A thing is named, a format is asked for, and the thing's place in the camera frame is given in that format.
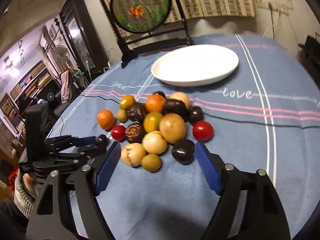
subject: beige fruit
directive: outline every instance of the beige fruit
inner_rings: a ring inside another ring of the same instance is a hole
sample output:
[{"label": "beige fruit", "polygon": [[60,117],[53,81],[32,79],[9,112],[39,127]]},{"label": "beige fruit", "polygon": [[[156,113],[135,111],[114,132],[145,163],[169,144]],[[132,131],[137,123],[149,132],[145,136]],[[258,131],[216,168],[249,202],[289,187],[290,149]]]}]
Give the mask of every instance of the beige fruit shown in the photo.
[{"label": "beige fruit", "polygon": [[121,150],[122,161],[131,167],[139,166],[145,155],[146,151],[140,143],[129,143]]},{"label": "beige fruit", "polygon": [[161,167],[161,159],[158,155],[155,154],[148,154],[147,156],[143,157],[141,161],[141,166],[149,172],[155,172],[160,169]]},{"label": "beige fruit", "polygon": [[167,114],[159,124],[159,130],[169,143],[176,143],[186,136],[187,127],[180,115]]},{"label": "beige fruit", "polygon": [[128,120],[128,116],[127,116],[127,112],[124,110],[124,109],[120,109],[118,112],[117,112],[117,119],[120,121],[120,122],[125,122]]},{"label": "beige fruit", "polygon": [[189,109],[191,106],[191,102],[189,97],[183,93],[183,92],[175,92],[170,96],[170,99],[177,99],[180,100],[182,102],[184,102],[184,104],[186,105],[186,108]]},{"label": "beige fruit", "polygon": [[144,149],[151,154],[161,154],[165,152],[168,147],[167,141],[159,131],[147,133],[142,139]]}]

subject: orange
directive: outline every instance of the orange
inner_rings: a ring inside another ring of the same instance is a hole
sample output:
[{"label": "orange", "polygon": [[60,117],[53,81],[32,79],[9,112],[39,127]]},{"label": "orange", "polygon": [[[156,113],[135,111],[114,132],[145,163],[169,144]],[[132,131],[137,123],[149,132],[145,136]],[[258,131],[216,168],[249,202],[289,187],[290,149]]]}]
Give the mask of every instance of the orange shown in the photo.
[{"label": "orange", "polygon": [[154,94],[148,97],[146,101],[147,110],[149,112],[161,112],[166,101],[161,95]]},{"label": "orange", "polygon": [[103,130],[110,130],[116,123],[116,119],[111,111],[105,109],[98,113],[97,120]]}]

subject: cherry tomato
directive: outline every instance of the cherry tomato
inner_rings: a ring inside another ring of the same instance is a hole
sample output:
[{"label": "cherry tomato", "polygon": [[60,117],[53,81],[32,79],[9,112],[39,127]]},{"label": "cherry tomato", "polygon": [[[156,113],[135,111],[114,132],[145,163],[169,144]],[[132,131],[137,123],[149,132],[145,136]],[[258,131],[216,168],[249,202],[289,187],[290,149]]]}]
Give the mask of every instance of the cherry tomato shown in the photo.
[{"label": "cherry tomato", "polygon": [[213,136],[214,130],[206,121],[199,121],[193,125],[192,135],[197,141],[207,141]]},{"label": "cherry tomato", "polygon": [[125,127],[123,125],[116,125],[112,128],[111,135],[116,141],[122,142],[124,140],[124,132]]}]

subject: person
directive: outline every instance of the person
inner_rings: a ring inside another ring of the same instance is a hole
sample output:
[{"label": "person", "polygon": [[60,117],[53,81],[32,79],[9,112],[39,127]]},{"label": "person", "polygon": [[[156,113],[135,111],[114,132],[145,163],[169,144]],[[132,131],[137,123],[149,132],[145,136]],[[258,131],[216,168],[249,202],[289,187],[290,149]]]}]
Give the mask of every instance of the person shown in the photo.
[{"label": "person", "polygon": [[36,174],[21,174],[18,171],[14,198],[0,201],[1,239],[25,239],[28,219],[38,192]]}]

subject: table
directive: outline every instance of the table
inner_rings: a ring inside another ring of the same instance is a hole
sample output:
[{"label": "table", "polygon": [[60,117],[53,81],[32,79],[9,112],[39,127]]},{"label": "table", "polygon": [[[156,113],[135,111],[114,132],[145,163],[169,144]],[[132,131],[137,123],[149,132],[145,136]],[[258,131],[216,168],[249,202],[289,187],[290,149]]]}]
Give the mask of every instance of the table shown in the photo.
[{"label": "table", "polygon": [[[117,64],[67,108],[50,137],[101,133],[110,137],[97,124],[96,114],[105,108],[116,114],[119,106],[112,100],[132,94],[145,102],[157,90],[167,95],[183,91],[203,108],[205,120],[215,128],[213,139],[206,143],[212,153],[239,170],[268,172],[294,237],[320,199],[318,87],[273,40],[215,34],[194,38],[194,42],[232,49],[239,57],[237,70],[217,84],[178,88],[161,83],[150,73],[153,62],[165,52],[140,56],[125,69]],[[190,126],[187,137],[192,138]],[[200,239],[207,227],[218,196],[207,186],[198,162],[181,165],[170,152],[161,159],[161,170],[152,174],[119,161],[107,190],[97,197],[116,239]],[[71,202],[76,225],[85,234],[76,196]]]}]

